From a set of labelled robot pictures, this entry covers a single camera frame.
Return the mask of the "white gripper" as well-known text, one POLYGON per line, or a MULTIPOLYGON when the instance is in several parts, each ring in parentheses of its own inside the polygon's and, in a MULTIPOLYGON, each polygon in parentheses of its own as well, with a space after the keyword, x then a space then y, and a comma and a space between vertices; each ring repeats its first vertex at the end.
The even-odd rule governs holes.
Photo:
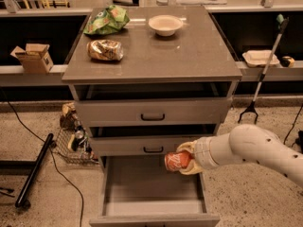
POLYGON ((227 137, 211 136, 201 137, 196 142, 185 142, 177 148, 177 152, 194 152, 195 160, 191 160, 186 168, 179 172, 183 175, 201 173, 203 169, 213 169, 223 165, 223 157, 227 145, 227 137))

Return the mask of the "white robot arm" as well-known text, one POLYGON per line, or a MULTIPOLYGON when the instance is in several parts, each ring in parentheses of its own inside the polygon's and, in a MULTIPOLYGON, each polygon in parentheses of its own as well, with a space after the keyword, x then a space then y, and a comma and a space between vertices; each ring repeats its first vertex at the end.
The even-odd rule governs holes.
POLYGON ((278 136, 256 125, 243 124, 230 133, 201 137, 185 142, 177 149, 193 155, 184 175, 233 164, 256 163, 277 171, 303 187, 303 154, 281 143, 278 136))

